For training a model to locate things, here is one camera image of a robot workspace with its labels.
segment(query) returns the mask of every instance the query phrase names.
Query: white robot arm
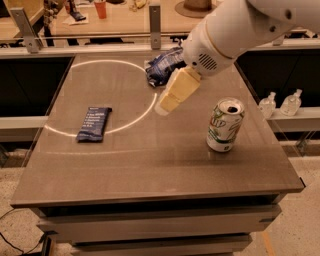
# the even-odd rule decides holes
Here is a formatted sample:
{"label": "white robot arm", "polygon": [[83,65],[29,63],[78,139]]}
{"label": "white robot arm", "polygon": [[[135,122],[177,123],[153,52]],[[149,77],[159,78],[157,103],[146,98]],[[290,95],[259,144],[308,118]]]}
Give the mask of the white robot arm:
{"label": "white robot arm", "polygon": [[318,0],[225,0],[183,42],[184,61],[202,76],[214,75],[294,27],[320,32],[319,15]]}

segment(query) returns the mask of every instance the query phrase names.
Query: gray tabletop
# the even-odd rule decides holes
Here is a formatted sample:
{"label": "gray tabletop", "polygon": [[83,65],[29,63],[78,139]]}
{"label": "gray tabletop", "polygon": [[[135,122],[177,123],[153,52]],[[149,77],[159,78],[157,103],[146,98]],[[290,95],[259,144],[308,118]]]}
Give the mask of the gray tabletop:
{"label": "gray tabletop", "polygon": [[[12,198],[14,207],[259,195],[303,186],[235,67],[203,79],[168,116],[144,62],[156,52],[77,55]],[[223,97],[246,108],[234,148],[206,144]],[[75,139],[88,107],[112,107],[102,143]]]}

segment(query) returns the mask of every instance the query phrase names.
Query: cup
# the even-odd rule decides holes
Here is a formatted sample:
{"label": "cup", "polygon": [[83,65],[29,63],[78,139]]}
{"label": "cup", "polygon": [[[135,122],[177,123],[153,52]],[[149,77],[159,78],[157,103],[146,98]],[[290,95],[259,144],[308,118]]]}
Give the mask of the cup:
{"label": "cup", "polygon": [[70,14],[70,2],[68,0],[63,1],[64,7],[66,8],[66,12]]}
{"label": "cup", "polygon": [[107,18],[107,12],[106,12],[106,1],[105,0],[95,0],[94,5],[96,7],[99,19],[105,19]]}

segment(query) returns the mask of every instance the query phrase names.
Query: aluminum can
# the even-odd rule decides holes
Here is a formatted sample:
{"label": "aluminum can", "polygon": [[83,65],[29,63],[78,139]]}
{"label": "aluminum can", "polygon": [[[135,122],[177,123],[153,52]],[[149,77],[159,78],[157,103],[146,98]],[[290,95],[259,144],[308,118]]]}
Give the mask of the aluminum can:
{"label": "aluminum can", "polygon": [[231,150],[244,113],[244,105],[237,99],[223,98],[218,102],[212,111],[207,135],[207,143],[213,150]]}

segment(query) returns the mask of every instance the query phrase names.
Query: concrete floor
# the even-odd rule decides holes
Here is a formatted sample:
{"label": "concrete floor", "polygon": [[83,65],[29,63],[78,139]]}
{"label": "concrete floor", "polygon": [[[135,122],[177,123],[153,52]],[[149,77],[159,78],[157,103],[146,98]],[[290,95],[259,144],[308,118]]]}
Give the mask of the concrete floor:
{"label": "concrete floor", "polygon": [[[280,206],[282,213],[264,231],[253,233],[253,242],[234,256],[317,256],[320,251],[320,157],[290,157],[306,188],[290,194]],[[0,169],[0,216],[10,209],[10,199],[24,168]],[[0,220],[5,238],[24,252],[38,243],[42,233],[36,227],[37,217],[28,209],[15,210]],[[33,252],[39,252],[39,245]],[[0,238],[0,255],[21,255]],[[51,255],[70,256],[68,244],[54,245]]]}

